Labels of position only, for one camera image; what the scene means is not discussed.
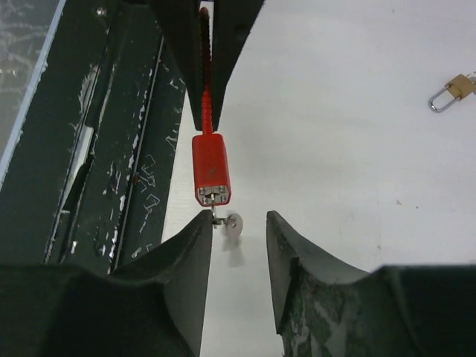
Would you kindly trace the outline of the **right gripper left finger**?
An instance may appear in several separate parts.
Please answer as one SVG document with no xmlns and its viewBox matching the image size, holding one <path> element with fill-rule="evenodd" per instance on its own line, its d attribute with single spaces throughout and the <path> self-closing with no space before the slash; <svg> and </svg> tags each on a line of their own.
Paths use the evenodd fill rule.
<svg viewBox="0 0 476 357">
<path fill-rule="evenodd" d="M 212 220 L 198 213 L 107 276 L 73 265 L 3 265 L 1 354 L 198 356 Z"/>
</svg>

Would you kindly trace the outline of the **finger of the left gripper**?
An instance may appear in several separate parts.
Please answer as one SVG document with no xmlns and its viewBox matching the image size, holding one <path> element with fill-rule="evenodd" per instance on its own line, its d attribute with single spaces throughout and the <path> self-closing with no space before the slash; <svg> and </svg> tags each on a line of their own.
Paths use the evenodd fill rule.
<svg viewBox="0 0 476 357">
<path fill-rule="evenodd" d="M 211 95 L 215 130 L 219 126 L 228 82 L 263 4 L 263 0 L 213 3 Z"/>
<path fill-rule="evenodd" d="M 199 1 L 149 0 L 186 85 L 194 126 L 202 128 L 202 52 Z"/>
</svg>

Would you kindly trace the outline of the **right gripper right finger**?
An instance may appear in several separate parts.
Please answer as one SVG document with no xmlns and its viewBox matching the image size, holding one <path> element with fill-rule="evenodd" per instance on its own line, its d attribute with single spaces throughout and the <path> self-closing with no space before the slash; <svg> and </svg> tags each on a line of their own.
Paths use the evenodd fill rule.
<svg viewBox="0 0 476 357">
<path fill-rule="evenodd" d="M 271 297 L 286 356 L 473 356 L 475 267 L 365 272 L 266 217 Z"/>
</svg>

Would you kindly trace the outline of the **small brass padlock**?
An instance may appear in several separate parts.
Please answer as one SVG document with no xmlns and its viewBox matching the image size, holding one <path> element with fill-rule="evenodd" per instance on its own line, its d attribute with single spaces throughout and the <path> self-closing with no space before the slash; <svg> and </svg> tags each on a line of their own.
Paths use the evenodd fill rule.
<svg viewBox="0 0 476 357">
<path fill-rule="evenodd" d="M 475 94 L 475 72 L 458 74 L 449 80 L 436 94 L 428 99 L 428 108 L 433 113 L 442 113 L 455 103 L 465 99 L 470 94 Z M 447 101 L 439 105 L 439 98 L 446 97 Z"/>
</svg>

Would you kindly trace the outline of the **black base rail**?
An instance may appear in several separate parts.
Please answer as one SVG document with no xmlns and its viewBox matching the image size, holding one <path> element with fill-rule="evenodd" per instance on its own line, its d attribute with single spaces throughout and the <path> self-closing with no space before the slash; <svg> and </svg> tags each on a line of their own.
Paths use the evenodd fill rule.
<svg viewBox="0 0 476 357">
<path fill-rule="evenodd" d="M 61 1 L 2 163 L 1 263 L 111 273 L 162 240 L 185 86 L 144 1 Z"/>
</svg>

